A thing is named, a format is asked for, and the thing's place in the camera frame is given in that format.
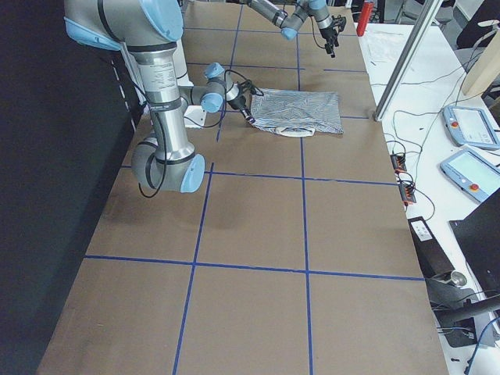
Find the folded cloth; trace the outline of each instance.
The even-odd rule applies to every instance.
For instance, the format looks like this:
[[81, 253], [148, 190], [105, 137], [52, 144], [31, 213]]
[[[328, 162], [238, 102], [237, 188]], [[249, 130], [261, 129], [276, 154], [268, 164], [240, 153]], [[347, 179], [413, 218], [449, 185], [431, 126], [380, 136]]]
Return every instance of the folded cloth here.
[[252, 126], [288, 137], [306, 137], [315, 130], [343, 134], [336, 92], [261, 89], [252, 96]]

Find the white desk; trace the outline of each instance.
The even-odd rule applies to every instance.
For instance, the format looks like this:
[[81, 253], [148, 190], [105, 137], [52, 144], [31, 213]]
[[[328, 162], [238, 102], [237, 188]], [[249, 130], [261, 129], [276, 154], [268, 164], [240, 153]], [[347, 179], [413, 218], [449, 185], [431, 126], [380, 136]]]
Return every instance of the white desk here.
[[[370, 75], [373, 95], [376, 102], [380, 100], [385, 86], [395, 67], [397, 56], [402, 50], [412, 27], [406, 25], [375, 24], [368, 25], [367, 31], [359, 39], [363, 58]], [[391, 33], [387, 35], [391, 39], [389, 43], [383, 43], [380, 33]], [[432, 81], [438, 77], [451, 73], [460, 67], [459, 61], [450, 48], [448, 42], [438, 27], [431, 27], [424, 38], [416, 56], [412, 62], [409, 72], [403, 82]], [[405, 110], [410, 113], [437, 113], [444, 105], [455, 103], [459, 86], [465, 74], [463, 69], [457, 69], [448, 77], [429, 84], [406, 85], [403, 84], [391, 103], [391, 107], [383, 118], [382, 124], [387, 140], [393, 140], [395, 130], [399, 137], [409, 139], [421, 145], [427, 136], [420, 156], [418, 174], [416, 173], [416, 154], [408, 154], [406, 166], [417, 181], [417, 188], [427, 194], [436, 205], [436, 212], [427, 223], [434, 232], [447, 256], [455, 268], [467, 276], [466, 288], [477, 291], [478, 286], [471, 275], [465, 258], [452, 233], [449, 220], [460, 220], [471, 213], [478, 204], [465, 193], [460, 191], [440, 171], [439, 163], [459, 150], [447, 130], [442, 115], [429, 114], [425, 116], [410, 116], [404, 113], [394, 113], [397, 110]], [[465, 97], [460, 94], [459, 100]], [[472, 106], [486, 109], [480, 97], [470, 98], [459, 103], [464, 106]], [[415, 145], [402, 142], [406, 151], [418, 151]], [[394, 143], [388, 144], [392, 150]], [[400, 152], [401, 147], [396, 145], [395, 151]], [[494, 164], [500, 163], [500, 157], [482, 152], [486, 159]], [[432, 213], [431, 204], [421, 194], [416, 193], [417, 204], [411, 205], [407, 210], [407, 217], [423, 216], [428, 218]], [[450, 375], [461, 375], [466, 367], [466, 360], [470, 358], [473, 346], [465, 348], [451, 348], [444, 337], [441, 344], [446, 357]], [[451, 358], [459, 359], [460, 362], [452, 362]], [[498, 375], [500, 373], [500, 349], [481, 348], [478, 352], [471, 375]]]

